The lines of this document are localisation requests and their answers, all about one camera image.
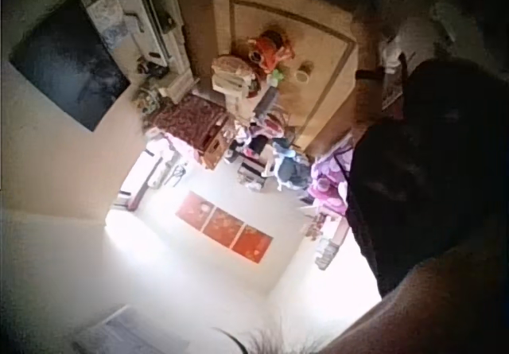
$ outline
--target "red canvas painting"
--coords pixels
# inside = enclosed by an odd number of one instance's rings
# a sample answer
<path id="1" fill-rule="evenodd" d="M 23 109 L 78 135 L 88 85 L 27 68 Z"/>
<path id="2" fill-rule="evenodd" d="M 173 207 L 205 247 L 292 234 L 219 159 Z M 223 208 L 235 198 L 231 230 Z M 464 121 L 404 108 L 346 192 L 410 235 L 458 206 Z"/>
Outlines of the red canvas painting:
<path id="1" fill-rule="evenodd" d="M 225 247 L 230 247 L 243 222 L 220 208 L 216 208 L 204 229 L 204 234 Z"/>
<path id="2" fill-rule="evenodd" d="M 272 237 L 247 225 L 232 250 L 258 264 L 269 249 L 271 241 Z"/>
<path id="3" fill-rule="evenodd" d="M 177 216 L 187 224 L 201 231 L 205 220 L 214 209 L 214 204 L 203 197 L 189 192 L 177 211 Z"/>

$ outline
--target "white wall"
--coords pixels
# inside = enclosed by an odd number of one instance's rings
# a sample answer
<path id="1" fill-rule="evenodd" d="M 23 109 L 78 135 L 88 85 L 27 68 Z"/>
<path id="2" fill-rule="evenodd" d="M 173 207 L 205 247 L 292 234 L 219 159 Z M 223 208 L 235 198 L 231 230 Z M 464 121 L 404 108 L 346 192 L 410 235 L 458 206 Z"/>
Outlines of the white wall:
<path id="1" fill-rule="evenodd" d="M 168 249 L 127 212 L 111 214 L 106 232 L 82 220 L 6 216 L 1 281 L 2 326 L 27 353 L 70 353 L 73 332 L 123 304 L 184 334 L 189 354 L 238 353 L 211 327 L 247 340 L 270 326 L 257 293 Z"/>
<path id="2" fill-rule="evenodd" d="M 2 189 L 4 205 L 26 212 L 104 220 L 143 150 L 131 86 L 90 132 L 9 63 L 23 34 L 60 0 L 2 0 Z M 132 41 L 120 63 L 129 66 Z"/>
<path id="3" fill-rule="evenodd" d="M 192 252 L 203 262 L 268 294 L 276 285 L 302 240 L 306 218 L 297 207 L 303 204 L 293 191 L 276 189 L 274 178 L 262 193 L 254 193 L 237 182 L 239 163 L 220 162 L 214 171 L 193 166 L 182 182 L 147 193 L 137 211 L 168 245 Z M 273 237 L 259 264 L 228 250 L 175 216 L 188 191 L 193 191 L 241 221 Z"/>
<path id="4" fill-rule="evenodd" d="M 325 271 L 314 264 L 317 244 L 302 242 L 270 293 L 289 348 L 330 341 L 380 300 L 375 276 L 351 231 Z"/>

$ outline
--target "person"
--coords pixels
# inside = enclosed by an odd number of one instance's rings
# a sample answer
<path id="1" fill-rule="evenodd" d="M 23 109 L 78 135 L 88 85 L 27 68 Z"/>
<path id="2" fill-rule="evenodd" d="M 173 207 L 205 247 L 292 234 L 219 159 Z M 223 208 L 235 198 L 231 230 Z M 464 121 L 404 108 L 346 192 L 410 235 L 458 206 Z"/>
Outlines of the person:
<path id="1" fill-rule="evenodd" d="M 509 87 L 473 63 L 429 60 L 404 83 L 403 120 L 385 119 L 380 21 L 364 15 L 352 32 L 347 219 L 383 298 L 315 352 L 507 352 Z"/>

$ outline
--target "person's arm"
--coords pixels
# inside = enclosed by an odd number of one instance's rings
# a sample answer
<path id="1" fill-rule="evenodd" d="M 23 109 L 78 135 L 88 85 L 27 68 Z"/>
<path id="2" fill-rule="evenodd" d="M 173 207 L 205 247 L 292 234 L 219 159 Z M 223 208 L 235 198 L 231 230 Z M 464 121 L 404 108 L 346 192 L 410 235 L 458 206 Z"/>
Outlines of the person's arm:
<path id="1" fill-rule="evenodd" d="M 500 338 L 505 242 L 505 222 L 489 220 L 469 241 L 414 268 L 320 353 L 464 352 L 485 333 Z"/>
<path id="2" fill-rule="evenodd" d="M 373 17 L 352 23 L 352 33 L 356 38 L 358 49 L 358 70 L 374 71 L 379 67 L 380 32 L 378 20 Z M 376 80 L 356 80 L 350 94 L 354 98 L 354 119 L 352 137 L 354 145 L 362 138 L 367 128 L 382 115 L 383 82 Z"/>

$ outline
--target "black television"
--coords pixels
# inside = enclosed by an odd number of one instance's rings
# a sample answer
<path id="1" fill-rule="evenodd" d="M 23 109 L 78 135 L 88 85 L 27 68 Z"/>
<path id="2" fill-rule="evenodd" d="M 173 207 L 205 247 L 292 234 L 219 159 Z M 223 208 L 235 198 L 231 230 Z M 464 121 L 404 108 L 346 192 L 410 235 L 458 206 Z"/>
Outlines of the black television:
<path id="1" fill-rule="evenodd" d="M 64 0 L 49 13 L 16 46 L 10 62 L 91 131 L 129 86 L 81 0 Z"/>

